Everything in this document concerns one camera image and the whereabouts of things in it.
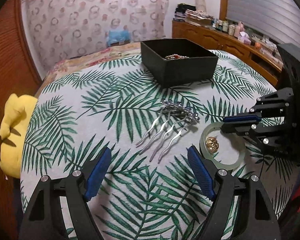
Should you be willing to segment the silver floral hair comb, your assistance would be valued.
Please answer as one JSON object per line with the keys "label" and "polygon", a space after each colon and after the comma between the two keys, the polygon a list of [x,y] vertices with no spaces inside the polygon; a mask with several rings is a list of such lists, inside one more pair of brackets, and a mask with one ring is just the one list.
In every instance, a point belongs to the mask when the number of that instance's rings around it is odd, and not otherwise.
{"label": "silver floral hair comb", "polygon": [[158,144],[149,157],[149,162],[152,162],[158,155],[160,163],[172,144],[181,137],[182,132],[189,127],[196,126],[199,122],[199,114],[192,107],[184,106],[179,101],[163,99],[158,116],[152,121],[149,129],[141,136],[136,146],[142,147],[140,154],[143,154],[157,142]]}

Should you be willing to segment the blue plush toy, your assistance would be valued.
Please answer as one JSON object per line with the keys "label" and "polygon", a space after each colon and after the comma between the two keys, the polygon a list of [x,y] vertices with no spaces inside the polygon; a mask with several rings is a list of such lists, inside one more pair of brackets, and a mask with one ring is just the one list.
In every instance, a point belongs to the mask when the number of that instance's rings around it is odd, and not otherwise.
{"label": "blue plush toy", "polygon": [[125,44],[130,42],[130,33],[128,30],[109,31],[107,46],[111,47],[114,44]]}

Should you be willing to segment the bottles on sideboard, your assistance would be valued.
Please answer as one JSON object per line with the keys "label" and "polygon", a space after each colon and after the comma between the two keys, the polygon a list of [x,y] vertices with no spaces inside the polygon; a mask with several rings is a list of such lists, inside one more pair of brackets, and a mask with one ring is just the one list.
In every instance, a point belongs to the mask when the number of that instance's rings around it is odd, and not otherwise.
{"label": "bottles on sideboard", "polygon": [[244,24],[242,22],[214,19],[212,26],[216,30],[227,33],[233,37],[239,37],[241,32],[245,32]]}

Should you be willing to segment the stack of folded clothes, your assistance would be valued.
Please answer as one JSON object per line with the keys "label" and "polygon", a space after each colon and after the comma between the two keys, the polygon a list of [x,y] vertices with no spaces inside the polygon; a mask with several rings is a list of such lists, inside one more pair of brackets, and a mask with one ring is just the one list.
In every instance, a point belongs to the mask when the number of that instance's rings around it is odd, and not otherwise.
{"label": "stack of folded clothes", "polygon": [[212,26],[214,22],[213,16],[205,11],[196,10],[195,6],[180,3],[175,8],[174,21],[186,22],[195,26]]}

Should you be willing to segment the yellow plush toy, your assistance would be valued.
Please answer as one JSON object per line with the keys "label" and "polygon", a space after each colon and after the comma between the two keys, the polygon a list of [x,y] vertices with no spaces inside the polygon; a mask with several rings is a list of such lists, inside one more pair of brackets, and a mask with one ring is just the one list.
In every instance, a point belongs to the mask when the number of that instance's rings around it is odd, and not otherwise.
{"label": "yellow plush toy", "polygon": [[0,125],[0,168],[6,176],[20,178],[25,135],[37,98],[11,94]]}

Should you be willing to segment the pale green jade bangle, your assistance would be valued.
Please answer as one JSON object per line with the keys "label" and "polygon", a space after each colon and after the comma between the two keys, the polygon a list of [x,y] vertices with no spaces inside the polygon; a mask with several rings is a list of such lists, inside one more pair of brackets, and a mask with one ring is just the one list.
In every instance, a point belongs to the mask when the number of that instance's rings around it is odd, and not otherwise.
{"label": "pale green jade bangle", "polygon": [[[200,151],[202,156],[211,160],[218,169],[235,170],[245,158],[245,143],[236,134],[223,133],[222,124],[222,122],[214,122],[204,128],[200,137]],[[214,154],[207,151],[205,144],[207,137],[217,137],[219,149]]]}

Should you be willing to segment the pink tissue box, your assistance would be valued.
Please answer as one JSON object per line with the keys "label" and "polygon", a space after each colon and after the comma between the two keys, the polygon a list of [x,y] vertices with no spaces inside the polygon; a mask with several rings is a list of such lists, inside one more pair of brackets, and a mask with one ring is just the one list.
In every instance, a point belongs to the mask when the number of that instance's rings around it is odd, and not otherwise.
{"label": "pink tissue box", "polygon": [[238,40],[239,40],[239,42],[241,42],[243,44],[251,44],[249,35],[244,31],[239,32]]}

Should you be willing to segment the grey window blind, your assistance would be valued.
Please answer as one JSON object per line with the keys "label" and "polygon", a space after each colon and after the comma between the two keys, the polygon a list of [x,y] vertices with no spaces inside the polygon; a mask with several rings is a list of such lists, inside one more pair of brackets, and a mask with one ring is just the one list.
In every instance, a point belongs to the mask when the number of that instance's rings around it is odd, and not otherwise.
{"label": "grey window blind", "polygon": [[226,17],[300,47],[300,9],[293,0],[228,0]]}

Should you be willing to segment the wooden sideboard cabinet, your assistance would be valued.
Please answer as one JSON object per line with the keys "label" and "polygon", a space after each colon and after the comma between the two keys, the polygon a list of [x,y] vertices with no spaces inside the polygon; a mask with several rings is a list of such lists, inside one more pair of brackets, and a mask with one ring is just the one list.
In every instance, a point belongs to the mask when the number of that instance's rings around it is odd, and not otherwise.
{"label": "wooden sideboard cabinet", "polygon": [[172,37],[188,39],[206,49],[226,51],[251,66],[275,88],[279,85],[282,67],[255,47],[243,44],[228,34],[173,20]]}

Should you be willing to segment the small gold brooch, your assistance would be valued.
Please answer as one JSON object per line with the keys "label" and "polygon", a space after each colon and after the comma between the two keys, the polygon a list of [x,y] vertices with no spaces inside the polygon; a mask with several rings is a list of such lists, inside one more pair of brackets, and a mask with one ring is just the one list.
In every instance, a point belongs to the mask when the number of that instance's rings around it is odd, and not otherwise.
{"label": "small gold brooch", "polygon": [[216,153],[219,149],[219,142],[217,140],[217,137],[207,137],[205,144],[206,144],[207,151],[210,154]]}

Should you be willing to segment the black open jewelry box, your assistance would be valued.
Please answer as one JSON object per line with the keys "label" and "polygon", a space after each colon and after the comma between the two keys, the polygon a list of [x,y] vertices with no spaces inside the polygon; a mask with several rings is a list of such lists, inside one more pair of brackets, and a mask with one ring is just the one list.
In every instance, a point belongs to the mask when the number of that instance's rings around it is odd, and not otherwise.
{"label": "black open jewelry box", "polygon": [[162,87],[211,79],[218,56],[185,38],[141,42],[143,65]]}

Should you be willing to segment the circle patterned curtain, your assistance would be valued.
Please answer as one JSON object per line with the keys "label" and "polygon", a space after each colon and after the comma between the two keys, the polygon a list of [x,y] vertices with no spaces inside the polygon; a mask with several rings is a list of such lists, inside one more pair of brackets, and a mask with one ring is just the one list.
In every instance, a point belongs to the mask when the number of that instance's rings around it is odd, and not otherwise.
{"label": "circle patterned curtain", "polygon": [[101,51],[128,33],[130,42],[163,38],[169,0],[21,0],[45,71],[57,62]]}

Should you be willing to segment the floral quilt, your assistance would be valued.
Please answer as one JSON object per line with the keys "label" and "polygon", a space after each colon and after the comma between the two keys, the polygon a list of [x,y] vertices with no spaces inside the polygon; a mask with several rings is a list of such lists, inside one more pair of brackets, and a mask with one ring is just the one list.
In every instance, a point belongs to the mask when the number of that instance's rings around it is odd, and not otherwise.
{"label": "floral quilt", "polygon": [[141,53],[141,43],[135,42],[135,43],[129,43],[121,46],[109,47],[102,51],[77,57],[75,59],[60,61],[47,73],[43,81],[43,84],[36,92],[35,97],[38,98],[42,90],[47,85],[68,74],[83,70],[85,68],[92,67],[94,65],[102,64],[108,61],[138,55],[139,53]]}

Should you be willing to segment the brown louvered wardrobe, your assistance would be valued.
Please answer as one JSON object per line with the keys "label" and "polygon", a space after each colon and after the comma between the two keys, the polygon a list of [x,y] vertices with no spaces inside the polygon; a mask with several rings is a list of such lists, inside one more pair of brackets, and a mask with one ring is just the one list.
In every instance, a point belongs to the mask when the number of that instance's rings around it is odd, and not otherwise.
{"label": "brown louvered wardrobe", "polygon": [[[25,39],[21,0],[7,0],[0,9],[0,124],[12,93],[33,95],[41,84]],[[18,238],[13,188],[13,180],[6,180],[0,169],[0,239]]]}

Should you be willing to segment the palm leaf print bedspread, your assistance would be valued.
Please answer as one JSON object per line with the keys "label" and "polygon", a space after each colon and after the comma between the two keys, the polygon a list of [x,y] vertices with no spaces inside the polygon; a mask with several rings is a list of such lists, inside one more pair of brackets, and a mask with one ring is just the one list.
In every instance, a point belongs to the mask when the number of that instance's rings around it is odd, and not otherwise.
{"label": "palm leaf print bedspread", "polygon": [[89,207],[105,239],[190,239],[211,202],[199,189],[186,148],[206,126],[245,113],[274,87],[234,55],[216,51],[209,80],[161,88],[141,54],[56,78],[38,95],[21,165],[27,208],[39,178],[62,178],[111,150]]}

